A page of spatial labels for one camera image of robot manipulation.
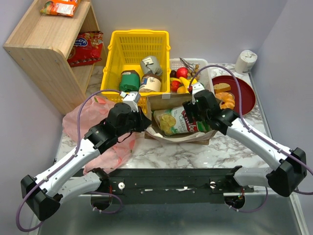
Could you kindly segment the brown paper grocery bag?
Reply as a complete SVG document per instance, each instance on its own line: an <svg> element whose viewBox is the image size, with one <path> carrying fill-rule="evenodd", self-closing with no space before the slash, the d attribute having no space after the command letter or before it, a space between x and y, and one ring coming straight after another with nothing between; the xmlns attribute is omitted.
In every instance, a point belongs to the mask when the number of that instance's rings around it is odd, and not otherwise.
<svg viewBox="0 0 313 235"><path fill-rule="evenodd" d="M153 111L167 110L182 106L184 102L190 101L192 96L190 94L162 94L148 97L148 113L147 116L152 120L152 125L145 131L146 139L155 139L166 143L196 143L208 145L209 140L216 134L216 131L185 133L166 136L158 127Z"/></svg>

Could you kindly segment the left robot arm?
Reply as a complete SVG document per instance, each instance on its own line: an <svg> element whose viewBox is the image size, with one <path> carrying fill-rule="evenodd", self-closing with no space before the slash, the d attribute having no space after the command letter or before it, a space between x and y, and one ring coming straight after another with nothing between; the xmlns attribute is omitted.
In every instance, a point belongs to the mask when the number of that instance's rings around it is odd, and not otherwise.
<svg viewBox="0 0 313 235"><path fill-rule="evenodd" d="M141 108L133 111L126 103L116 103L108 116L91 127L71 153L36 177L23 177L23 201L40 221L45 221L66 199L97 190L101 179L94 172L73 182L69 179L88 162L117 144L119 137L127 133L143 132L151 123Z"/></svg>

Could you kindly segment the green white chips bag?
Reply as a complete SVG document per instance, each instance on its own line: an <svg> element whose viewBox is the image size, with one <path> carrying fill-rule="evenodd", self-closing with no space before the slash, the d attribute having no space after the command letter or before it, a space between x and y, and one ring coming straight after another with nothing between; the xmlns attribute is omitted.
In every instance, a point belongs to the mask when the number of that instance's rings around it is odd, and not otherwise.
<svg viewBox="0 0 313 235"><path fill-rule="evenodd" d="M201 121L189 121L182 106L167 110L153 111L154 119L160 130L166 135L196 132L209 132L211 128Z"/></svg>

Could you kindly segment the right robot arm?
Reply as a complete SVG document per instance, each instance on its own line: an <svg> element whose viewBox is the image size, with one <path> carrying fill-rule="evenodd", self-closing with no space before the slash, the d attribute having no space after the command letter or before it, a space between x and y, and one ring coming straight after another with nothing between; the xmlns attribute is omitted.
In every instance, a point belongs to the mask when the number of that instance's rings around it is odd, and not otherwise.
<svg viewBox="0 0 313 235"><path fill-rule="evenodd" d="M197 92L183 107L189 121L208 124L212 130L239 141L268 164L267 168L234 169L231 177L237 185L270 187L288 197L306 177L306 154L301 148L291 150L253 128L237 112L221 109L212 92Z"/></svg>

